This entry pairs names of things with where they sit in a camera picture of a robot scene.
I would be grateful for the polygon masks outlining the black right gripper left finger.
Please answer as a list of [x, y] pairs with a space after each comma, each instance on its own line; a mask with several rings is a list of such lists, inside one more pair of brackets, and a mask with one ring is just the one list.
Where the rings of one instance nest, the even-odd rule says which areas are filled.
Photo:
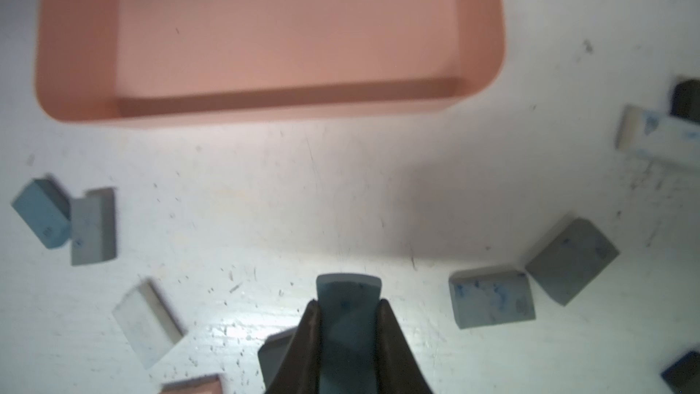
[[322, 351], [322, 311], [311, 300], [266, 393], [317, 394]]

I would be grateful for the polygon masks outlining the pink plastic storage tray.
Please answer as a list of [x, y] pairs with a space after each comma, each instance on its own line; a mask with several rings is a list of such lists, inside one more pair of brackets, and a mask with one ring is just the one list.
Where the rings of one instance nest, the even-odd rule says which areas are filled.
[[36, 98], [136, 128], [440, 111], [505, 50], [502, 0], [40, 0]]

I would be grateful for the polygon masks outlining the teal eraser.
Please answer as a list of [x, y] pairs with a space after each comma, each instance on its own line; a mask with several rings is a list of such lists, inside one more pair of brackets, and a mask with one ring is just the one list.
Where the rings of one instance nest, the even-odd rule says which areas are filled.
[[69, 240], [69, 199], [51, 180], [33, 179], [12, 207], [45, 248], [60, 248]]
[[322, 312], [320, 393], [376, 393], [376, 315], [382, 282], [373, 275], [326, 274], [316, 280]]

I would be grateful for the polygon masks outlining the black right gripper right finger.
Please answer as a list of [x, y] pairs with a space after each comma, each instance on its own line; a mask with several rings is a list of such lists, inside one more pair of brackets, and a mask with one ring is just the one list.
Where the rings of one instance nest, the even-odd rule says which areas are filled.
[[386, 299], [377, 305], [375, 355], [378, 393], [432, 393]]

